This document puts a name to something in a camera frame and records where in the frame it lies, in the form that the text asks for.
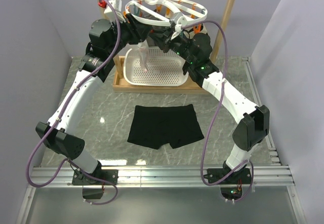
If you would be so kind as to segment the white round clip hanger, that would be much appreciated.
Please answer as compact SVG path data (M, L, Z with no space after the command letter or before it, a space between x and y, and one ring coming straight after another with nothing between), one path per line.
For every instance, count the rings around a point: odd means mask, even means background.
M152 26L172 26L170 19L178 12L186 17L186 26L203 22L208 15L204 6L189 0L132 0L125 5L125 14Z

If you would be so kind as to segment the black boxer underwear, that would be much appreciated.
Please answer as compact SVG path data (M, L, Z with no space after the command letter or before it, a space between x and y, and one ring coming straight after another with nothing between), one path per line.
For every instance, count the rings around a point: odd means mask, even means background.
M158 150L180 148L204 139L192 104L176 107L135 106L127 142Z

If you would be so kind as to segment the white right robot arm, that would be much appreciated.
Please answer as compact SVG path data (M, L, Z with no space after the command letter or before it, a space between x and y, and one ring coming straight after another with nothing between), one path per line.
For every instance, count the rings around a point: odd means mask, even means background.
M150 33L149 37L164 52L172 51L184 59L183 72L192 81L215 97L220 105L232 115L237 126L232 134L234 146L223 163L222 179L235 183L241 177L256 145L269 134L270 111L258 106L241 94L227 79L209 56L211 39L207 34L197 33L193 38L178 35L172 38L169 30Z

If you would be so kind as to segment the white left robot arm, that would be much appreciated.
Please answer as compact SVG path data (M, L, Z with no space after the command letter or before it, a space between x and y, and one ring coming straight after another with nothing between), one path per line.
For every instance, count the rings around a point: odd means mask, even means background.
M92 185L101 181L102 165L86 151L85 141L74 136L74 132L89 100L113 69L114 56L126 45L146 40L152 30L151 25L138 22L132 15L126 18L125 22L107 19L93 22L90 42L72 87L48 122L39 122L36 126L44 145L73 161L84 172L84 179Z

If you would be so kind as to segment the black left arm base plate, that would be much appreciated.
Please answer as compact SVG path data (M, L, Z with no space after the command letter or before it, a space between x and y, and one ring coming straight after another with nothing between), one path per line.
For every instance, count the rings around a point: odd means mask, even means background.
M72 178L72 185L74 186L89 186L117 184L118 170L117 169L97 169L92 174L85 173L82 170L75 169Z

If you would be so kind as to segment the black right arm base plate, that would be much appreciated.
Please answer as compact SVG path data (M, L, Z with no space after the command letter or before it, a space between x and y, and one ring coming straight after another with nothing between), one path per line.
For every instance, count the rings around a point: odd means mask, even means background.
M227 173L230 172L229 168L208 168L207 173L204 174L204 179L209 184L215 183L223 178ZM220 182L220 185L235 185L235 184L250 184L252 181L252 173L249 168L244 166L238 171L235 171L225 180Z

